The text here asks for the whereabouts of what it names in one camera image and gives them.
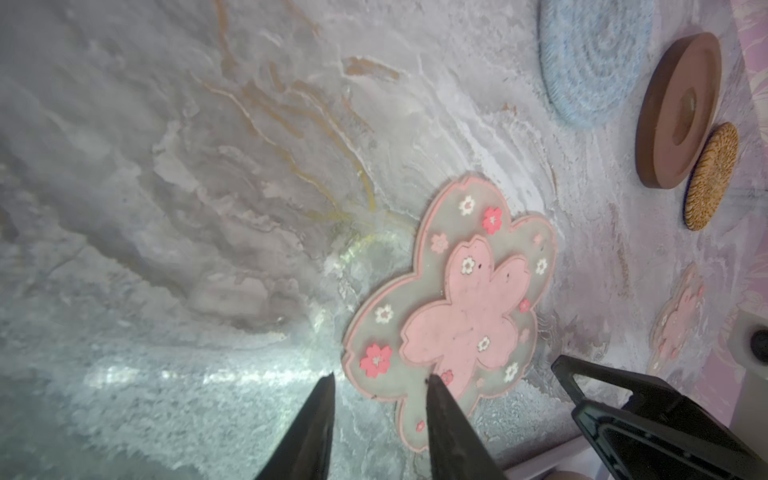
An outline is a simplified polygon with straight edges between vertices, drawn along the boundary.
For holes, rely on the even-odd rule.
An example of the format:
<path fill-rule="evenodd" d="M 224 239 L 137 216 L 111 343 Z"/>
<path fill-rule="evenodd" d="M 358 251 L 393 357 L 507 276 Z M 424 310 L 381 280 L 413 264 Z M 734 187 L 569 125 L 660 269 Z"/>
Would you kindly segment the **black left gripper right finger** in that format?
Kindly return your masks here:
<path fill-rule="evenodd" d="M 505 479 L 453 395 L 435 374 L 428 379 L 426 412 L 433 479 Z"/>

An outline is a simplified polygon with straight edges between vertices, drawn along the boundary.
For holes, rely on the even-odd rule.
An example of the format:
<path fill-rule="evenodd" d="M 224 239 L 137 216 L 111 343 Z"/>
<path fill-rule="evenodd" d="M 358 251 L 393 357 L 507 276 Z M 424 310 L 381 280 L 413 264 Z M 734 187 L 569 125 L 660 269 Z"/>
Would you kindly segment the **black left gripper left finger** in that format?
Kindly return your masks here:
<path fill-rule="evenodd" d="M 328 478 L 335 420 L 335 376 L 321 377 L 267 464 L 262 479 Z"/>

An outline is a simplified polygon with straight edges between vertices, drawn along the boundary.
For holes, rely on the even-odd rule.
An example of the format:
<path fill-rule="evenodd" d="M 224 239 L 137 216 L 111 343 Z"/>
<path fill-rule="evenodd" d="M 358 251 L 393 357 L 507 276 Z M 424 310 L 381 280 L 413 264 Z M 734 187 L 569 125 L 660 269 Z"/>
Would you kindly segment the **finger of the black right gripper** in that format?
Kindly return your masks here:
<path fill-rule="evenodd" d="M 666 381 L 567 355 L 551 370 L 575 404 L 572 418 L 615 479 L 765 479 L 767 463 Z M 612 407 L 587 398 L 578 376 L 631 392 Z"/>

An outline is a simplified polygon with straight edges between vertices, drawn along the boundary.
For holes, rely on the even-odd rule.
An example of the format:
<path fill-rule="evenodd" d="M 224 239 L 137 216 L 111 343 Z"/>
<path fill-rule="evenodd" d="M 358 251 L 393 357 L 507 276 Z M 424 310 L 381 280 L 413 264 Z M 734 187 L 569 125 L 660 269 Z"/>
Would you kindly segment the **pink flower silicone coaster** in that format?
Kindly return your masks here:
<path fill-rule="evenodd" d="M 698 265 L 689 264 L 651 330 L 648 374 L 659 375 L 671 361 L 677 359 L 698 324 L 704 291 L 704 280 Z"/>

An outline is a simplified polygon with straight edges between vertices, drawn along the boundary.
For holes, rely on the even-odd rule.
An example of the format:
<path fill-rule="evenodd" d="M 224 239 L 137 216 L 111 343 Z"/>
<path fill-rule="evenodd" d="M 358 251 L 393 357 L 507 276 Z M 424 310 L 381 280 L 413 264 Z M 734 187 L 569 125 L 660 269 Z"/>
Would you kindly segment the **woven rattan round coaster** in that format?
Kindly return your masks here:
<path fill-rule="evenodd" d="M 688 184 L 684 222 L 703 230 L 723 200 L 738 158 L 739 134 L 733 123 L 719 125 L 708 139 Z"/>

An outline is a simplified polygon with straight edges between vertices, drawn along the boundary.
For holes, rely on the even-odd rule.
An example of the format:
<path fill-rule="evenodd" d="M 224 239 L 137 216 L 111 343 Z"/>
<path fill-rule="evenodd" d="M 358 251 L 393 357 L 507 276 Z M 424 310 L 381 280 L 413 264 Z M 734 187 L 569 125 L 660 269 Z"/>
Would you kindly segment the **brown wooden round coaster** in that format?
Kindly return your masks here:
<path fill-rule="evenodd" d="M 683 182 L 703 150 L 717 108 L 722 76 L 718 38 L 680 38 L 659 61 L 645 93 L 635 142 L 636 171 L 652 189 Z"/>

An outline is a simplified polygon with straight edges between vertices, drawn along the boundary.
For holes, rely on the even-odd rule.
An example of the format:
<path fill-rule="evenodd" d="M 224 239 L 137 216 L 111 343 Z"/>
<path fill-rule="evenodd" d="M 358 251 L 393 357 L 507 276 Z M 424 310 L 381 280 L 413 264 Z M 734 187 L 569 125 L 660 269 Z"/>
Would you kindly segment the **blue woven round coaster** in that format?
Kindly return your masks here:
<path fill-rule="evenodd" d="M 542 1 L 539 60 L 548 97 L 576 128 L 605 124 L 634 89 L 653 28 L 653 1 Z"/>

